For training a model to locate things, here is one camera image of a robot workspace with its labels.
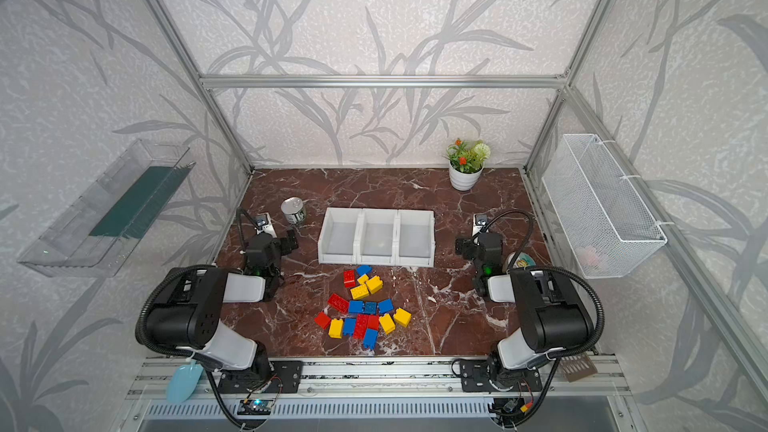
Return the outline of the long red lego brick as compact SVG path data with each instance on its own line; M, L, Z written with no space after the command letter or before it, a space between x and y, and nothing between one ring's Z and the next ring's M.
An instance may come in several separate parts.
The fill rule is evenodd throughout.
M328 305L341 314L347 314L349 312L349 301L336 293L333 293L329 297Z

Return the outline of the yellow lego brick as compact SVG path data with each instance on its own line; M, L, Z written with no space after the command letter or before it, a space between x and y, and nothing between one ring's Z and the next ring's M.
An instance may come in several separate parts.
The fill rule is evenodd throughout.
M407 327L411 321L412 314L403 308L398 308L393 314L393 320L401 327Z
M328 335L333 339L341 339L343 336L344 320L332 319L328 329Z
M370 295L370 291L365 284L351 288L350 293L353 301L361 301Z
M369 293L373 295L383 288L383 281L379 276L373 276L365 282L365 285Z
M380 328L386 335L392 333L396 328L395 322L390 314L381 315L379 317L379 324Z

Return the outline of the blue lego brick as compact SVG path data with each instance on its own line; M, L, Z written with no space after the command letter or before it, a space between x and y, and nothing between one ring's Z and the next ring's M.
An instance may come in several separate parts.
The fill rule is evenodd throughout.
M365 311L365 306L363 301L350 301L349 307L348 307L348 313L350 315L356 315L356 314L362 314Z
M355 333L356 319L354 317L348 317L343 320L342 336L351 337Z
M374 329L367 329L365 331L365 334L362 340L362 348L364 350L373 351L376 347L377 340L378 340L378 331Z
M360 265L356 269L356 274L357 274L358 277L361 277L363 275L369 274L371 271L372 271L372 267L371 266L369 266L369 265Z
M389 314L393 311L394 306L391 299L386 299L378 303L378 313L380 315Z
M363 313L365 315L376 315L378 310L378 304L372 301L363 302Z

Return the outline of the long red lego bottom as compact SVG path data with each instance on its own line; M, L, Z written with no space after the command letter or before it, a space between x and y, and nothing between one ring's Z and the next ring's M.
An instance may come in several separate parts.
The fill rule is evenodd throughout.
M363 340L368 330L369 316L366 314L359 314L355 318L355 326L353 331L353 337L355 339Z

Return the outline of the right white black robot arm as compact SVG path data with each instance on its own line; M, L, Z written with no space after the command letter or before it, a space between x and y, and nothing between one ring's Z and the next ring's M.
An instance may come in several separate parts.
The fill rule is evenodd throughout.
M515 307L519 328L490 354L493 372L534 369L593 348L605 328L605 310L590 284L566 269L524 264L516 251L502 257L500 234L459 236L455 253L476 270L476 292Z

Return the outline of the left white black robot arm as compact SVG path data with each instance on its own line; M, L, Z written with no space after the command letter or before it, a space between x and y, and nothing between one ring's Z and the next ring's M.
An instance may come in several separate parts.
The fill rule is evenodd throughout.
M273 368L265 346L226 326L221 310L226 303L272 300L283 281L282 258L297 248L293 230L284 237L261 232L245 246L244 269L212 264L171 269L142 306L137 341L155 353L195 360L207 371L269 378Z

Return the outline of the white left sorting bin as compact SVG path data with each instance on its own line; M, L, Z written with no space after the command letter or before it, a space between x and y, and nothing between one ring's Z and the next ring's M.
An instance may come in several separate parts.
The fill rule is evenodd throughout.
M357 227L362 210L333 208L325 212L318 239L318 262L321 264L358 264Z

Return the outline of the white sorting bin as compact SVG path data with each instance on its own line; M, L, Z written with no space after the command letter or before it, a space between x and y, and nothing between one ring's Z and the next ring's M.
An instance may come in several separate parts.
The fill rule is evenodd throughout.
M395 264L395 220L393 209L364 209L360 255L363 265Z
M431 210L399 210L396 264L431 268L435 255L435 216Z
M357 227L362 210L333 208L325 212L318 239L318 262L321 264L358 264Z

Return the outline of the white right sorting bin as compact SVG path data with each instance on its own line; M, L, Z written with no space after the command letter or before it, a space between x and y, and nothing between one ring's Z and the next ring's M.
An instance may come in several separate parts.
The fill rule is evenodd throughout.
M399 210L396 264L431 268L435 255L435 216L431 210Z

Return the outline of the red lego brick bottom left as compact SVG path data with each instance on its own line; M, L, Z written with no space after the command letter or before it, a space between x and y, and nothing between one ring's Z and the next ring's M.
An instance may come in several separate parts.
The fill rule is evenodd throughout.
M314 322L323 330L328 329L332 319L323 311L320 311L315 317Z

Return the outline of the potted plant white pot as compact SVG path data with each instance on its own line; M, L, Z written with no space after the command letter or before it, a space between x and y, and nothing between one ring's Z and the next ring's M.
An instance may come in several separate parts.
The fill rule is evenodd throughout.
M447 149L449 179L454 189L466 192L478 182L491 148L481 140L469 143L456 139Z

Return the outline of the blue lego brick top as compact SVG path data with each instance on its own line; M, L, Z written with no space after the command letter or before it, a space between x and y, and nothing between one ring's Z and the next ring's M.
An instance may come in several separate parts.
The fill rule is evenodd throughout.
M371 266L369 266L369 265L360 265L356 269L356 274L357 274L358 277L361 277L363 275L369 274L371 271L372 271L372 267Z

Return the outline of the white middle sorting bin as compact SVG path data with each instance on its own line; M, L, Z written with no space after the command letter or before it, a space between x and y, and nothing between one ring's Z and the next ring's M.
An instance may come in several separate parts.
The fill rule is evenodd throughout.
M360 255L363 265L395 264L395 220L393 209L364 209Z

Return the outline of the green circuit board left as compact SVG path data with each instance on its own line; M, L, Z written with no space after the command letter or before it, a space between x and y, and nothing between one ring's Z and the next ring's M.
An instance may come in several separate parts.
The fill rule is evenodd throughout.
M275 406L274 399L243 399L238 402L238 416L268 416Z

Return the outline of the clear plastic wall shelf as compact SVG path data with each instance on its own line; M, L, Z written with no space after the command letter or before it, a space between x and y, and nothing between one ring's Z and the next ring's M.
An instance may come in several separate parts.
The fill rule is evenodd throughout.
M18 262L47 277L116 275L195 165L188 146L135 140Z

